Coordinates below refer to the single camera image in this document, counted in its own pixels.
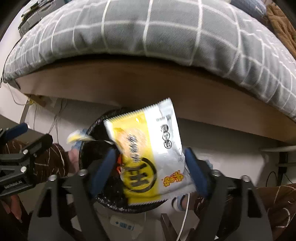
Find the brown pants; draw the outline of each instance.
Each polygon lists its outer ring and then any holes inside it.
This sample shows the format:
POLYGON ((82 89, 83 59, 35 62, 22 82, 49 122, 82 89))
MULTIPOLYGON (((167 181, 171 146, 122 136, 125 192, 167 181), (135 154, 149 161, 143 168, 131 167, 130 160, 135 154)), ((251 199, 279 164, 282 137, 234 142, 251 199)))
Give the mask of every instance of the brown pants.
MULTIPOLYGON (((19 153, 26 144, 11 140, 0 147, 0 154, 19 153)), ((69 171, 68 153, 59 144, 53 144, 42 155, 35 159, 34 176, 37 183, 45 182, 50 175, 67 176, 69 171)))
MULTIPOLYGON (((257 188, 259 196, 268 213, 273 240, 295 240, 296 238, 296 183, 279 187, 257 188)), ((219 227, 217 236, 227 235, 235 227, 231 223, 232 196, 228 196, 225 212, 219 227)), ((205 213, 207 202, 203 198, 197 198, 194 211, 199 218, 205 213)))

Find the red and yellow brand logo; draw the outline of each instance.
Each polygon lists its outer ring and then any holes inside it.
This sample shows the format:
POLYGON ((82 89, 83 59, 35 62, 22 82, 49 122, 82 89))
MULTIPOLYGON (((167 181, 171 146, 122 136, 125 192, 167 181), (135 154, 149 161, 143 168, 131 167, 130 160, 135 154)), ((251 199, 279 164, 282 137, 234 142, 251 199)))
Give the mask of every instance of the red and yellow brand logo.
POLYGON ((180 170, 178 170, 177 172, 174 172, 172 175, 170 175, 169 177, 165 177, 163 179, 163 185, 165 187, 168 187, 171 183, 176 182, 180 182, 182 181, 184 178, 184 176, 180 173, 180 170))

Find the floor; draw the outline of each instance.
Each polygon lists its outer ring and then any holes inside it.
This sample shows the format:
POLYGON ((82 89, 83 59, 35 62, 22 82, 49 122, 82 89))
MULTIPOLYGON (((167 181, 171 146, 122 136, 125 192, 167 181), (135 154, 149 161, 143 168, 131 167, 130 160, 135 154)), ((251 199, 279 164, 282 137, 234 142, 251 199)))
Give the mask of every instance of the floor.
MULTIPOLYGON (((47 133, 53 123, 55 114, 61 107, 61 100, 57 100, 54 107, 43 109, 35 105, 29 108, 26 123, 35 130, 47 133)), ((70 150, 71 146, 66 144, 67 136, 77 130, 88 128, 100 115, 107 110, 113 109, 113 106, 107 106, 96 103, 88 103, 74 100, 64 100, 62 102, 62 113, 58 118, 58 140, 65 150, 70 150)), ((183 147, 192 147, 195 154, 200 159, 208 159, 214 166, 226 176, 240 178, 242 175, 248 175, 257 186, 265 186, 267 176, 271 170, 277 171, 275 163, 278 162, 278 154, 265 154, 260 152, 261 148, 275 147, 276 141, 252 134, 247 134, 222 127, 212 126, 204 123, 198 123, 185 119, 178 119, 178 126, 183 147)), ((57 132, 53 128, 51 131, 54 142, 57 142, 57 132)), ((275 180, 270 178, 269 186, 275 185, 275 180)), ((34 203, 42 189, 42 185, 33 190, 22 193, 21 200, 27 210, 32 210, 34 203)), ((167 201, 158 209, 147 212, 146 216, 122 215, 114 213, 100 204, 96 205, 99 217, 103 226, 113 240, 131 240, 135 238, 136 233, 110 225, 109 218, 116 215, 118 218, 130 222, 139 223, 144 227, 142 233, 135 240, 163 240, 163 233, 159 221, 160 214, 168 213, 173 226, 179 231, 184 213, 174 212, 170 202, 167 201)), ((195 227, 198 222, 193 212, 189 212, 185 227, 181 236, 184 240, 191 227, 195 227)))

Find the yellow wrapper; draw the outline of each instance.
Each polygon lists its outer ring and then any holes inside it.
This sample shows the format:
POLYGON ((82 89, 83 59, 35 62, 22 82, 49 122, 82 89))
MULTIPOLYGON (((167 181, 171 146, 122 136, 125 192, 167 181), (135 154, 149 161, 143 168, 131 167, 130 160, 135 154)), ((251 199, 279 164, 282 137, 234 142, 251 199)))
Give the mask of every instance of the yellow wrapper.
POLYGON ((104 121, 122 153, 121 179, 130 205, 192 192, 170 99, 104 121))

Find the screw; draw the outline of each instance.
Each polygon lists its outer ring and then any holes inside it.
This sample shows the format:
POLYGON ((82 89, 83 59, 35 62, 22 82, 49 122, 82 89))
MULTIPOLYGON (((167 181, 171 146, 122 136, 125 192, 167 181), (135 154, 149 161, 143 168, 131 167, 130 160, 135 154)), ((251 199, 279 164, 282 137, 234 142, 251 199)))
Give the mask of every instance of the screw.
POLYGON ((215 177, 221 176, 221 172, 219 170, 212 170, 212 175, 215 177))
POLYGON ((49 181, 54 181, 54 180, 56 180, 56 179, 57 179, 57 175, 51 175, 51 176, 49 176, 49 178, 48 178, 49 181))
POLYGON ((26 167, 21 167, 20 171, 21 171, 22 173, 25 173, 25 172, 27 171, 27 168, 26 168, 26 167))
POLYGON ((242 179, 244 182, 250 182, 250 181, 251 181, 250 177, 247 176, 247 175, 243 175, 243 176, 241 177, 241 179, 242 179))
POLYGON ((86 169, 82 169, 82 170, 80 170, 79 172, 78 172, 78 175, 79 176, 84 176, 84 175, 86 175, 88 173, 88 171, 86 170, 86 169))

